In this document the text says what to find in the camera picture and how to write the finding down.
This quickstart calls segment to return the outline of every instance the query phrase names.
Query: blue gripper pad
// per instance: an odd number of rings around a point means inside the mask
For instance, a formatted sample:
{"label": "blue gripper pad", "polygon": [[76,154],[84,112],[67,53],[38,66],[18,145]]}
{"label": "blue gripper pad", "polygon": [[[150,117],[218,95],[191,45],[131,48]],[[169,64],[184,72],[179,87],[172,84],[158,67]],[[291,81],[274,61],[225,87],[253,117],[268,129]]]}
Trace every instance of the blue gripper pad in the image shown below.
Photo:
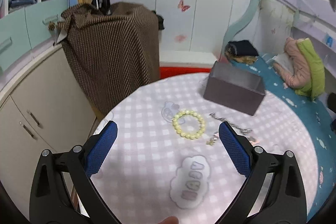
{"label": "blue gripper pad", "polygon": [[98,173],[108,152],[117,138],[118,128],[115,122],[108,122],[100,132],[100,138],[86,157],[85,173],[88,177]]}
{"label": "blue gripper pad", "polygon": [[235,133],[223,122],[219,126],[219,138],[223,143],[227,153],[229,154],[233,164],[235,165],[239,174],[244,175],[246,178],[251,173],[251,160],[245,149],[237,140]]}

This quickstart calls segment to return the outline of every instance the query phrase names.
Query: beige cabinet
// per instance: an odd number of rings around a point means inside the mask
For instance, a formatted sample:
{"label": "beige cabinet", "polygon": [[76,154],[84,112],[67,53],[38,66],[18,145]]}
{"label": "beige cabinet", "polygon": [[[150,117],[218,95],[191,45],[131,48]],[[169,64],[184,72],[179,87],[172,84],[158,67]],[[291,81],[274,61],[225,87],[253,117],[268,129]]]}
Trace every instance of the beige cabinet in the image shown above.
{"label": "beige cabinet", "polygon": [[8,97],[0,108],[0,181],[27,218],[33,177],[44,149],[53,151]]}
{"label": "beige cabinet", "polygon": [[33,129],[57,152],[87,140],[95,114],[63,49],[35,68],[11,96]]}

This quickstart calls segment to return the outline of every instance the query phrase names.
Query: teal bedsheet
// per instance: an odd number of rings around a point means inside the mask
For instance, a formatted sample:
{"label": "teal bedsheet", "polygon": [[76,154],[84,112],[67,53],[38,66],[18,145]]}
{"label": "teal bedsheet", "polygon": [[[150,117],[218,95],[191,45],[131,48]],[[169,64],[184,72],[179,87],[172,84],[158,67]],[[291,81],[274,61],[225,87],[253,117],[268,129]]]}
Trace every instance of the teal bedsheet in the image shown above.
{"label": "teal bedsheet", "polygon": [[283,100],[307,128],[318,159],[319,182],[313,206],[307,220],[320,209],[336,183],[336,135],[330,129],[329,113],[320,100],[295,94],[291,88],[284,89],[283,80],[259,57],[253,65],[232,62],[234,66],[263,77],[265,87]]}

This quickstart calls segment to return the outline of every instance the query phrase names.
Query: red fabric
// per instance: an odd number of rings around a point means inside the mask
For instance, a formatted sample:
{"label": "red fabric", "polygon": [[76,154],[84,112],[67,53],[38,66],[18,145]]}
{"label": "red fabric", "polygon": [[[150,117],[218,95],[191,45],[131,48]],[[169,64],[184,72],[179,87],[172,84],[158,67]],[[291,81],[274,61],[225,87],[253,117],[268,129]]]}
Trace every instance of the red fabric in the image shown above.
{"label": "red fabric", "polygon": [[207,68],[180,68],[180,67],[160,67],[160,78],[168,78],[175,75],[184,75],[188,73],[210,72]]}

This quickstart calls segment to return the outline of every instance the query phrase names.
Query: box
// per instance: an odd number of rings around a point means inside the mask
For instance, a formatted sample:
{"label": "box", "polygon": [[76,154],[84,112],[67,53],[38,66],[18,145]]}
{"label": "box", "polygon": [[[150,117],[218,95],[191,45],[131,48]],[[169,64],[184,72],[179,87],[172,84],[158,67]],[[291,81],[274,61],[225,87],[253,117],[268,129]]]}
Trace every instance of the box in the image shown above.
{"label": "box", "polygon": [[264,97],[265,85],[261,76],[215,62],[204,99],[253,116]]}

